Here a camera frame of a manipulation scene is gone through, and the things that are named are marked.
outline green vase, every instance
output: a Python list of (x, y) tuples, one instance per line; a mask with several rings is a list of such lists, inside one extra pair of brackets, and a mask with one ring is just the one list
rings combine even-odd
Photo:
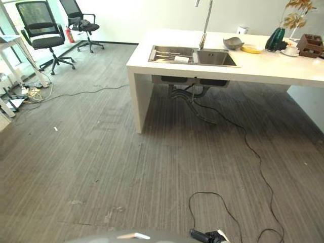
[(265, 49), (271, 52), (275, 52), (278, 50), (282, 50), (282, 43), (285, 35), (284, 28), (277, 28), (274, 33), (271, 35), (267, 44), (265, 45)]

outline white desk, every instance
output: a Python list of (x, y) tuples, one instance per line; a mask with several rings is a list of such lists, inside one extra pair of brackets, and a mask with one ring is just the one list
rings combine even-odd
[[(3, 53), (3, 50), (5, 48), (8, 48), (8, 47), (12, 47), (13, 45), (16, 45), (18, 44), (21, 49), (23, 50), (23, 53), (24, 55), (26, 56), (27, 59), (30, 60), (30, 62), (32, 63), (32, 68), (35, 70), (35, 73), (36, 75), (38, 76), (39, 80), (40, 80), (40, 83), (42, 84), (42, 86), (44, 88), (47, 88), (48, 85), (46, 83), (46, 81), (44, 80), (44, 77), (43, 75), (39, 72), (39, 70), (36, 67), (36, 64), (32, 58), (32, 56), (30, 55), (24, 41), (22, 40), (22, 36), (20, 35), (9, 35), (9, 36), (12, 36), (13, 39), (7, 43), (1, 43), (0, 44), (0, 53), (1, 53), (1, 57), (3, 58), (3, 60), (5, 61), (5, 63), (8, 65), (8, 67), (10, 68), (10, 71), (13, 73), (13, 75), (15, 76), (17, 82), (19, 84), (23, 84), (23, 81), (21, 80), (21, 77), (18, 75), (18, 73), (16, 72), (16, 70), (14, 69), (14, 67), (10, 64), (9, 60), (7, 59), (7, 57), (5, 56), (5, 54)], [(7, 113), (7, 115), (9, 115), (10, 117), (14, 117), (15, 114), (14, 112), (7, 108), (5, 102), (0, 98), (0, 107), (5, 111), (5, 113)]]
[[(279, 52), (264, 51), (257, 55), (241, 50), (230, 51), (231, 56), (240, 68), (148, 62), (153, 45), (197, 48), (201, 36), (201, 31), (154, 30), (146, 35), (130, 57), (127, 69), (137, 133), (141, 133), (144, 126), (153, 90), (152, 75), (324, 88), (323, 59), (300, 56), (292, 58)], [(223, 38), (234, 36), (238, 36), (247, 44), (262, 47), (265, 46), (269, 38), (260, 35), (208, 32), (205, 48), (225, 49)]]

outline countertop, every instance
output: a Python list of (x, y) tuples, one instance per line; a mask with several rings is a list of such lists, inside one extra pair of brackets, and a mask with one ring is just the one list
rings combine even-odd
[[(150, 31), (138, 45), (127, 67), (134, 73), (214, 78), (255, 83), (298, 85), (324, 88), (324, 60), (288, 57), (280, 52), (250, 54), (230, 51), (239, 66), (216, 67), (148, 62), (153, 45), (198, 48), (202, 31), (161, 29)], [(223, 39), (237, 36), (246, 44), (265, 46), (268, 36), (208, 32), (206, 49), (226, 49)]]

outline coffee cup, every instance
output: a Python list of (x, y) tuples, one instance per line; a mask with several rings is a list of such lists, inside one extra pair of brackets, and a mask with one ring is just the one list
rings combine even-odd
[(295, 56), (295, 55), (298, 55), (299, 54), (299, 50), (297, 47), (287, 47), (284, 52), (287, 54), (287, 55), (291, 55), (291, 56)]

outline red fire extinguisher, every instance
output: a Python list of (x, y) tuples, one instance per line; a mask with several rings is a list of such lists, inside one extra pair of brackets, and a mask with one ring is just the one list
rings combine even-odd
[(73, 35), (72, 35), (71, 30), (69, 29), (68, 26), (66, 27), (65, 33), (66, 33), (67, 38), (69, 39), (69, 42), (74, 43), (75, 41), (73, 39)]

